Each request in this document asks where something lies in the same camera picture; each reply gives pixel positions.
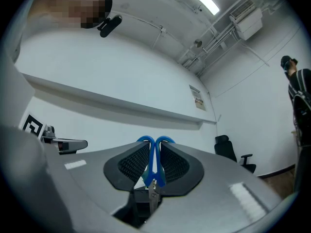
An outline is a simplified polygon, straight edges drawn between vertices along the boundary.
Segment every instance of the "air conditioner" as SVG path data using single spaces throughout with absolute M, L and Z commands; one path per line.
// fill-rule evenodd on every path
M 256 8 L 251 0 L 247 0 L 230 13 L 230 20 L 234 23 L 238 35 L 247 40 L 262 28 L 261 9 Z

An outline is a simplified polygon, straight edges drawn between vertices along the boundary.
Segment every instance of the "chair backrest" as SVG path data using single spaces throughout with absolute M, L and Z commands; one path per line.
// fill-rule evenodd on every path
M 227 135 L 221 135 L 216 137 L 215 140 L 215 153 L 237 162 L 237 158 L 234 154 L 232 143 L 229 141 L 229 137 Z

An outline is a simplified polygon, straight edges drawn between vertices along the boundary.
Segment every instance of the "office chair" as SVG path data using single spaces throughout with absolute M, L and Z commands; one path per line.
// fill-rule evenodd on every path
M 237 162 L 237 157 L 234 154 L 232 143 L 229 141 L 229 137 L 227 135 L 221 135 L 215 137 L 215 153 L 217 155 L 221 155 L 227 157 L 235 162 Z M 246 168 L 248 171 L 254 173 L 256 169 L 255 164 L 246 164 L 247 158 L 253 156 L 253 154 L 242 155 L 241 158 L 244 158 L 244 162 L 242 166 Z

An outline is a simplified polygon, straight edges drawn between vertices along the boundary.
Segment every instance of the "ceiling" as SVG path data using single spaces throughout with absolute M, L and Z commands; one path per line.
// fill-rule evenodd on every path
M 187 60 L 195 59 L 202 47 L 230 23 L 228 12 L 202 36 L 237 0 L 213 1 L 220 9 L 214 16 L 199 0 L 113 0 L 112 16 L 121 14 L 123 18 L 114 32 L 139 41 L 182 65 Z M 202 47 L 193 47 L 185 54 L 197 38 L 202 40 Z M 190 70 L 197 74 L 232 44 L 234 39 L 227 39 L 215 49 L 212 56 L 200 58 Z

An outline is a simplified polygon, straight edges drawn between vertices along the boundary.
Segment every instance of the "black baseboard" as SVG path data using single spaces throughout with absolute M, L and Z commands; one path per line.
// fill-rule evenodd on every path
M 276 172 L 273 172 L 273 173 L 268 173 L 268 174 L 265 174 L 265 175 L 260 175 L 258 176 L 258 178 L 261 178 L 261 179 L 266 179 L 266 178 L 270 178 L 270 177 L 273 177 L 273 176 L 276 176 L 276 175 L 279 175 L 281 173 L 285 173 L 287 171 L 290 171 L 292 170 L 293 168 L 295 168 L 295 164 L 287 167 L 287 168 L 284 168 L 284 169 L 281 169 L 279 171 L 276 171 Z

